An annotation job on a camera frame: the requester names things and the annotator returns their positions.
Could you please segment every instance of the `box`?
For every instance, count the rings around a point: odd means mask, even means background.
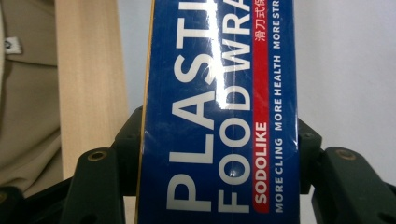
[[[153,2],[137,223],[299,223],[292,1]]]

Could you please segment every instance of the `red stripe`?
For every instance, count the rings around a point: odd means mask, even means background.
[[[253,208],[269,212],[269,90],[267,1],[253,7]]]

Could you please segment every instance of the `blue box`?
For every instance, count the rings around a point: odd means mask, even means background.
[[[299,223],[292,1],[153,1],[136,219]]]

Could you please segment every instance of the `clothing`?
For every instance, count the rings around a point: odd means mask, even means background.
[[[62,181],[54,2],[0,2],[5,36],[22,45],[4,64],[0,186],[28,196]]]

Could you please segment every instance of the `white tag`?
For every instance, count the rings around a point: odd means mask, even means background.
[[[22,47],[20,40],[14,37],[7,37],[5,40],[6,54],[22,54]]]

